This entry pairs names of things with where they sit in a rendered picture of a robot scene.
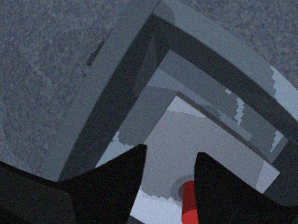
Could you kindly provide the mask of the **grey open box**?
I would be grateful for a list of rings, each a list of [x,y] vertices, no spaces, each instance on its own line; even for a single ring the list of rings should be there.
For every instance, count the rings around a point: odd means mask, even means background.
[[[132,0],[90,65],[41,179],[64,181],[144,143],[180,91],[278,169],[263,194],[298,205],[298,89],[181,0]]]

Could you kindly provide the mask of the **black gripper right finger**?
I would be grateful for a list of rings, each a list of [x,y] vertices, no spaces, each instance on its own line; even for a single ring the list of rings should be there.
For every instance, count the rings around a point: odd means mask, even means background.
[[[194,171],[198,224],[298,224],[298,205],[279,205],[251,188],[208,153]]]

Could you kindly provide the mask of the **red peg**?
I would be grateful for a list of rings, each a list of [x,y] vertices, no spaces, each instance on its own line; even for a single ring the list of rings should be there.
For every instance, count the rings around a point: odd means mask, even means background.
[[[182,186],[181,224],[198,224],[197,205],[194,198],[196,198],[194,181],[186,181]]]

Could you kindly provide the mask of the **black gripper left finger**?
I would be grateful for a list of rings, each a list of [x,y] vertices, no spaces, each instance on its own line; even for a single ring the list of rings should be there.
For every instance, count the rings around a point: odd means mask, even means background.
[[[64,181],[0,161],[0,206],[32,224],[126,224],[144,175],[148,144]]]

